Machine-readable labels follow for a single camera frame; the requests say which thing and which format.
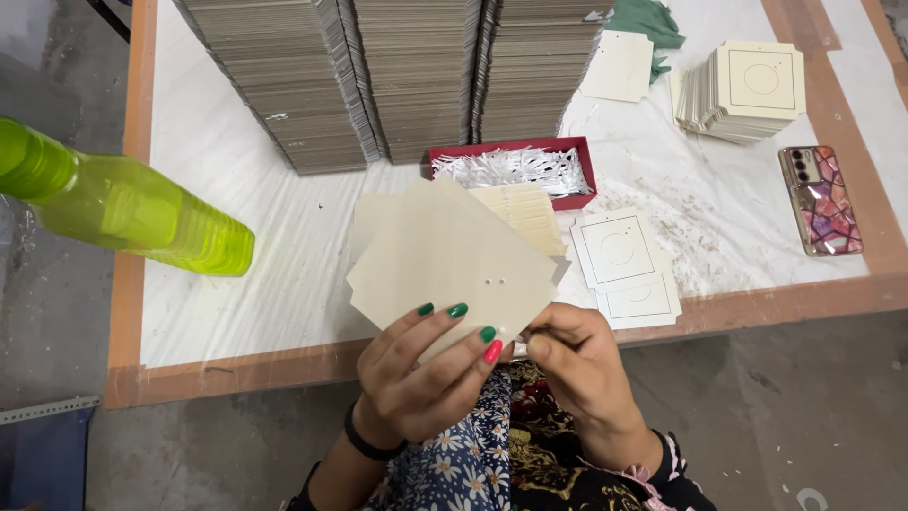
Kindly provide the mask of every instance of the red box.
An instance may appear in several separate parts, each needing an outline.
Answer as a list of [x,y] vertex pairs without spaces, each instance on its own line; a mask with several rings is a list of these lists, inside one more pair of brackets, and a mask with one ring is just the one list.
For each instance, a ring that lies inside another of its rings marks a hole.
[[[571,195],[552,199],[552,208],[555,211],[564,211],[566,209],[580,209],[589,204],[593,197],[596,196],[596,178],[593,176],[593,162],[589,159],[589,145],[585,136],[566,136],[564,138],[530,138],[529,140],[511,140],[508,142],[492,142],[490,144],[476,145],[451,145],[449,147],[432,147],[429,150],[429,165],[439,156],[478,156],[496,149],[512,151],[514,149],[524,149],[526,147],[545,148],[547,152],[562,152],[568,149],[576,148],[577,156],[580,158],[580,168],[583,169],[583,176],[587,179],[587,185],[593,189],[593,193],[586,195]],[[433,172],[429,170],[429,179],[432,179]]]

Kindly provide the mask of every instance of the black wristband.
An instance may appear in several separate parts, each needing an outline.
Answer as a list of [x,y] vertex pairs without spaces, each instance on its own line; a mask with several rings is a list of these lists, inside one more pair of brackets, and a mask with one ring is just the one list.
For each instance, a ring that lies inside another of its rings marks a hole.
[[407,448],[408,442],[406,439],[404,439],[403,442],[400,442],[399,446],[390,450],[379,449],[363,440],[360,434],[356,432],[356,428],[353,427],[354,407],[356,407],[356,402],[353,402],[350,409],[347,410],[347,415],[343,418],[343,431],[350,440],[350,443],[353,444],[353,446],[356,447],[356,450],[360,451],[363,456],[366,456],[368,459],[374,459],[375,461],[390,461]]

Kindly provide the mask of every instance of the pink geometric phone case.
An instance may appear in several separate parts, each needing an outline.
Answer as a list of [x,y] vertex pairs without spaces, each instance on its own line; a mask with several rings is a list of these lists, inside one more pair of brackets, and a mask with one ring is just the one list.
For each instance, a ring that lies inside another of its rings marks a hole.
[[[790,152],[812,151],[820,181],[799,183]],[[833,148],[789,147],[782,151],[785,181],[791,190],[804,250],[809,256],[840,256],[864,251],[864,241]]]

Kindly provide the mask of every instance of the pink fingernail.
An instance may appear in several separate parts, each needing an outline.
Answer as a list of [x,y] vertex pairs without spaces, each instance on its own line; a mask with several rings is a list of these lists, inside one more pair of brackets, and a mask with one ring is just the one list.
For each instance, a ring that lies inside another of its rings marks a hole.
[[501,342],[501,339],[495,339],[492,341],[492,344],[489,345],[489,349],[486,350],[486,354],[483,357],[486,361],[486,364],[491,364],[498,360],[498,355],[501,354],[501,348],[504,344]]

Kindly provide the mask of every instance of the concrete floor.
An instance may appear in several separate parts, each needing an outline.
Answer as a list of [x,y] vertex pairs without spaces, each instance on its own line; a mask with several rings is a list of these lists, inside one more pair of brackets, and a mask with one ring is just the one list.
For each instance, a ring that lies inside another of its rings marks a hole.
[[[0,51],[80,94],[75,147],[120,151],[128,47],[84,0],[0,0]],[[0,406],[101,394],[113,255],[35,229],[8,199],[0,264]],[[908,502],[908,311],[622,356],[647,421],[678,435],[688,474],[719,508],[796,511],[805,488],[832,509]],[[348,383],[99,410],[87,508],[279,510],[357,394]]]

